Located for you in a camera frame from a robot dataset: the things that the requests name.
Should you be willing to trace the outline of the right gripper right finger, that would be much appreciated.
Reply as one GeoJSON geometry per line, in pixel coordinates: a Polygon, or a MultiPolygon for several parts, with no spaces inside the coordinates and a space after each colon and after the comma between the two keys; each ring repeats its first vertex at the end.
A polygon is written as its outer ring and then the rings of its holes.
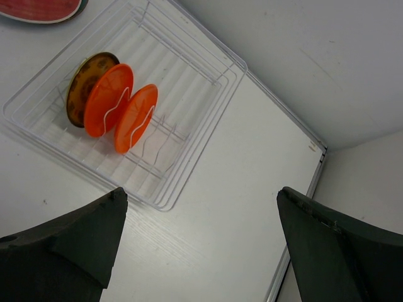
{"type": "Polygon", "coordinates": [[[302,301],[402,301],[402,235],[278,192],[281,225],[302,301]]]}

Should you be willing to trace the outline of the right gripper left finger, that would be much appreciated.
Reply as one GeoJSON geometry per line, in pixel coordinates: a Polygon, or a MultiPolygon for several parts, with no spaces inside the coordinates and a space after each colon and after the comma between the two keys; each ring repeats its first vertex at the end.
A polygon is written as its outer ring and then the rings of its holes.
{"type": "Polygon", "coordinates": [[[99,301],[128,209],[118,187],[79,209],[1,238],[1,301],[99,301]]]}

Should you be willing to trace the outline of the orange plastic plate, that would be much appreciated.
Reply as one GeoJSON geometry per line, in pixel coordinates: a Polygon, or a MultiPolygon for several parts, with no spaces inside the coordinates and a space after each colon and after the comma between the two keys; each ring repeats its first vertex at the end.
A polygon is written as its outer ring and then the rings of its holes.
{"type": "Polygon", "coordinates": [[[128,101],[114,133],[115,151],[127,153],[141,138],[156,110],[158,88],[148,84],[128,101]]]}
{"type": "Polygon", "coordinates": [[[95,84],[86,103],[84,128],[90,137],[108,133],[122,115],[134,84],[132,68],[118,64],[95,84]]]}

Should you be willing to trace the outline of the white plate red teal pattern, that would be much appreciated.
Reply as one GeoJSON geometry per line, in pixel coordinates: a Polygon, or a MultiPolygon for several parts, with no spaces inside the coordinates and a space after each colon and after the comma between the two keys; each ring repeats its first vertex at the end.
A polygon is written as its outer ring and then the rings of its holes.
{"type": "Polygon", "coordinates": [[[26,23],[56,24],[78,16],[88,1],[1,0],[1,16],[26,23]]]}

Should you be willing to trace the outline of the yellow brown patterned plate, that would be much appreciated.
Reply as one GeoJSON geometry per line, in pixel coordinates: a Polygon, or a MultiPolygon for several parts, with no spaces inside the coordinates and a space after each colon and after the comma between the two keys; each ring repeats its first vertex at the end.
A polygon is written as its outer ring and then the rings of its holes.
{"type": "Polygon", "coordinates": [[[84,127],[84,112],[88,97],[98,80],[119,59],[110,52],[100,52],[83,61],[73,75],[66,94],[66,113],[69,121],[78,128],[84,127]]]}

